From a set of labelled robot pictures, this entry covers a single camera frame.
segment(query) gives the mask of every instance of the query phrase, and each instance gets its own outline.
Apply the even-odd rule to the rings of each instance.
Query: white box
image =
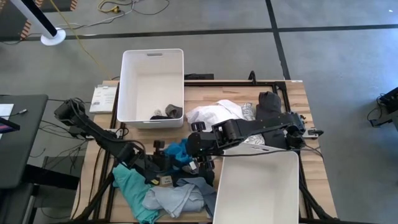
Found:
[[[165,116],[169,104],[184,108],[183,51],[125,51],[120,74],[118,120],[136,128],[181,127],[183,115],[176,119],[150,120],[155,110],[161,110]]]
[[[242,143],[226,155],[280,150]],[[295,152],[224,157],[213,223],[297,224],[299,158]]]

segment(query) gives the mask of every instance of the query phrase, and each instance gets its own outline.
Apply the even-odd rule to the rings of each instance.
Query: wooden table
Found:
[[[114,83],[117,81],[105,81],[104,83]],[[234,80],[209,80],[207,82],[238,82]],[[310,107],[308,105],[307,96],[305,93],[304,84],[301,81],[285,81],[287,95],[289,97],[291,110],[302,114],[306,117],[306,128],[314,127],[312,115],[310,112]],[[206,106],[217,102],[218,100],[231,100],[237,104],[243,103],[253,103],[255,106],[258,104],[258,96],[260,92],[264,91],[272,91],[271,87],[268,86],[186,86],[185,87],[185,113],[196,108],[197,106]],[[99,114],[94,117],[94,122],[101,126],[102,128],[109,128],[109,124],[111,122],[110,114]],[[177,129],[141,129],[138,130],[136,128],[129,128],[129,134],[125,137],[125,139],[135,139],[142,142],[146,149],[147,153],[151,153],[154,151],[153,142],[156,139],[164,140],[166,143],[166,147],[171,142],[180,142],[181,138],[187,137],[190,132],[188,130],[188,124],[185,121],[183,127]],[[308,140],[306,139],[307,145],[311,147],[318,147],[317,140]],[[88,205],[89,194],[91,189],[91,183],[93,181],[93,173],[95,171],[94,164],[96,160],[96,156],[98,154],[100,147],[94,142],[89,142],[86,150],[86,156],[83,164],[83,168],[81,171],[81,197],[80,204],[77,209],[76,216],[80,214],[83,209]],[[302,162],[305,177],[307,180],[307,186],[309,191],[315,197],[317,202],[323,207],[323,209],[331,216],[336,217],[335,206],[333,203],[333,199],[331,197],[331,192],[329,188],[328,178],[326,176],[325,167],[323,165],[322,158],[313,152],[303,151]],[[99,155],[99,161],[96,166],[95,172],[95,181],[93,186],[93,195],[96,192],[98,187],[98,182],[100,179],[100,173],[103,163],[104,151]],[[220,177],[221,172],[221,163],[222,159],[218,159],[215,161],[215,188],[218,187],[218,179]],[[108,191],[105,192],[103,197],[103,203],[101,205],[101,210],[99,217],[104,218],[106,202],[108,197]],[[78,193],[76,194],[75,204],[72,211],[75,211],[75,207],[78,201]],[[302,206],[302,201],[300,202],[300,211],[302,216],[305,217],[303,211],[304,207]],[[181,216],[177,219],[171,218],[168,215],[162,216],[158,222],[209,222],[207,219],[206,213],[182,213]],[[118,189],[115,191],[113,209],[111,213],[111,222],[136,222],[134,219],[131,210],[123,198],[122,194]]]

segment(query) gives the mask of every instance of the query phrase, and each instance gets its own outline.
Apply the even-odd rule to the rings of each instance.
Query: blue cloth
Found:
[[[180,144],[173,142],[164,150],[164,153],[168,156],[174,156],[182,165],[189,164],[192,158],[187,154],[187,149],[185,148],[187,141],[188,139],[182,139]]]
[[[142,206],[145,194],[152,187],[150,184],[145,184],[145,178],[141,176],[135,169],[127,169],[125,166],[119,164],[113,168],[114,175],[113,187],[119,187],[124,199],[130,206],[134,218],[139,223],[153,224],[158,215],[158,210],[148,210]]]

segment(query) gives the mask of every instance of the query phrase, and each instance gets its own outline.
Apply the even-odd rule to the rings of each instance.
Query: black mat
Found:
[[[7,1],[0,12],[0,40],[19,40],[25,26],[26,17]]]
[[[68,12],[70,10],[70,4],[72,0],[53,0],[55,5],[61,12]],[[40,9],[43,12],[56,12],[57,10],[52,6],[50,0],[44,0]]]

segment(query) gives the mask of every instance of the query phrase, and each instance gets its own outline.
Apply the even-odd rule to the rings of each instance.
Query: paper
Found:
[[[8,116],[12,112],[12,108],[14,107],[13,104],[0,104],[0,117],[3,119],[8,120]]]
[[[98,85],[94,89],[90,113],[112,113],[117,88],[116,85]]]

